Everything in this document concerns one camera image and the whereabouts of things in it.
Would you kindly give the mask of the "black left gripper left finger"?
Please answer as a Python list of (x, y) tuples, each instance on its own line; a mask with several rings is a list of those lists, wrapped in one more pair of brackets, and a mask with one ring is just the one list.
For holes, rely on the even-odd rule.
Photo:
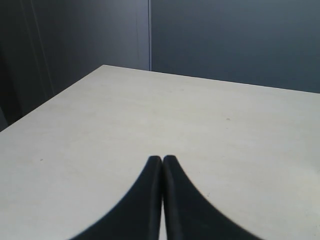
[(157, 240), (162, 212), (162, 160), (150, 156), (125, 196), (74, 240)]

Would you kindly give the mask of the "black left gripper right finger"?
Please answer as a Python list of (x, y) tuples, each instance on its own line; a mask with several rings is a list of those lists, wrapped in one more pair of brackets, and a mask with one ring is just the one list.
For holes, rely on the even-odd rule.
[(197, 190), (174, 155), (163, 159), (163, 205), (168, 240), (259, 240)]

